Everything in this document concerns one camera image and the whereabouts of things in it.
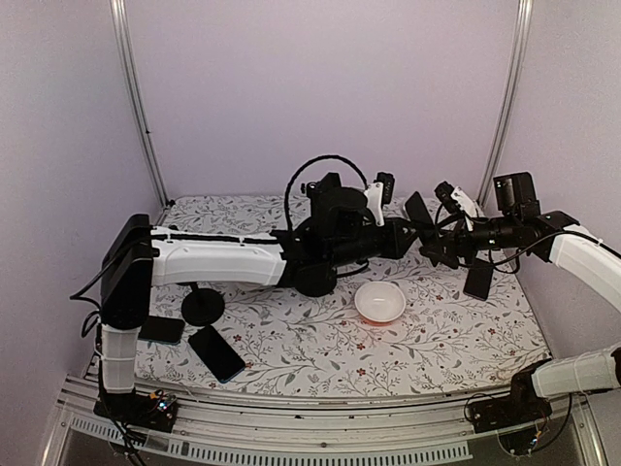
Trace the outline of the purple-backed black phone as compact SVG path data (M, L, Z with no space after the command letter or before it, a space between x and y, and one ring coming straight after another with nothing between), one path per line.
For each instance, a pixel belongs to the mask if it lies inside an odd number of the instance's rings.
M494 268L487 261L475 258L466 276L464 294L480 301L486 301L493 275Z

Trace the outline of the tall black phone stand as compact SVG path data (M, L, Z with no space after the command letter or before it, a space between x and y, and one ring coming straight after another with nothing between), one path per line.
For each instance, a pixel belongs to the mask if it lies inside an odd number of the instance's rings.
M309 297L334 290L337 269L363 259L361 235L368 215L365 194L343 186L340 175L329 173L307 185L310 217L296 229L304 256L294 274L294 287Z

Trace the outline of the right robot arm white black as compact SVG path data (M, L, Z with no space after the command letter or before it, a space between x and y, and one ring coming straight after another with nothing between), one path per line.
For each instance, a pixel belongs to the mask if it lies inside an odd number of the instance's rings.
M561 211L541 210L528 172L499 176L493 181L500 215L487 217L464 191L450 183L435 190L440 221L430 215L414 193L405 211L422 243L421 255L434 265L467 270L466 294L487 298L494 273L505 263L533 254L586 283L614 308L620 306L620 254Z

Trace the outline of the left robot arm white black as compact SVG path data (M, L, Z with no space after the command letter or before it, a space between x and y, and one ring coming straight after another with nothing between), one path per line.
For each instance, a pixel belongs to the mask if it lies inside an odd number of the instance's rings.
M349 187L314 188L310 217L261 235L203 234L154 226L131 216L102 262L100 381L108 407L124 421L145 410L134 367L150 291L175 283L252 283L322 297L340 267L369 258L400 259L416 239L414 224L387 217L381 196Z

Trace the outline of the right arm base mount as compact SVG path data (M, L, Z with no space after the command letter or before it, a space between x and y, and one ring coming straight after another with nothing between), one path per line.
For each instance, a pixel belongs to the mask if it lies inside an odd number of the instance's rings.
M512 388L508 394L476 393L464 406L464 418L476 434L496 432L501 448L512 456L535 452L552 408L527 388Z

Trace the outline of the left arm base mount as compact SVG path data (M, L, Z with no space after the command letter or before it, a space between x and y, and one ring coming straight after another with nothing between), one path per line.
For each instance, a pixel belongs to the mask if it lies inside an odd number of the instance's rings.
M118 424L171 433L178 409L177 396L162 389L143 394L136 389L127 393L112 393L101 388L93 413Z

